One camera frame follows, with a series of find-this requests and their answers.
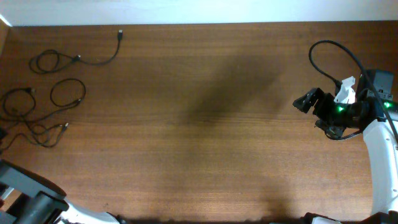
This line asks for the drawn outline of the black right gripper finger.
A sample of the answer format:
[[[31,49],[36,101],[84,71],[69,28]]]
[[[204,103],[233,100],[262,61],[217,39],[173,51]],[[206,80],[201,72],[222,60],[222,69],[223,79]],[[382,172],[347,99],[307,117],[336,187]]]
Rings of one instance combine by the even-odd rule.
[[[345,130],[342,127],[330,125],[321,119],[315,122],[315,126],[324,131],[325,135],[329,139],[341,139]]]
[[[293,106],[303,113],[308,113],[309,109],[315,105],[315,103],[322,99],[324,92],[320,88],[312,88],[306,94],[296,99],[293,102]]]

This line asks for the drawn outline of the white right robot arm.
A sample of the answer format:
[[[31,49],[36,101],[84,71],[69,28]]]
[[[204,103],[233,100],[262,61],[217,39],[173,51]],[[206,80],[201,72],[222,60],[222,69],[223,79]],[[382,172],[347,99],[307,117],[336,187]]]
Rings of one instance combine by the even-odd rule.
[[[397,103],[392,100],[393,74],[368,70],[361,76],[356,90],[355,79],[342,81],[333,96],[313,88],[293,105],[301,112],[312,110],[318,117],[315,125],[333,140],[342,140],[346,128],[363,134],[368,150],[373,182],[371,216],[363,223],[397,223]]]

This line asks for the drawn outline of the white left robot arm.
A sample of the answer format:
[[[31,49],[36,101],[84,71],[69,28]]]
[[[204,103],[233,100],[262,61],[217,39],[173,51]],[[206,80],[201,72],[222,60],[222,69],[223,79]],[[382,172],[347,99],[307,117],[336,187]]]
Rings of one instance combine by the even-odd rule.
[[[121,216],[94,212],[72,204],[66,193],[48,179],[1,159],[1,205],[17,190],[21,194],[7,210],[1,210],[3,224],[120,224]]]

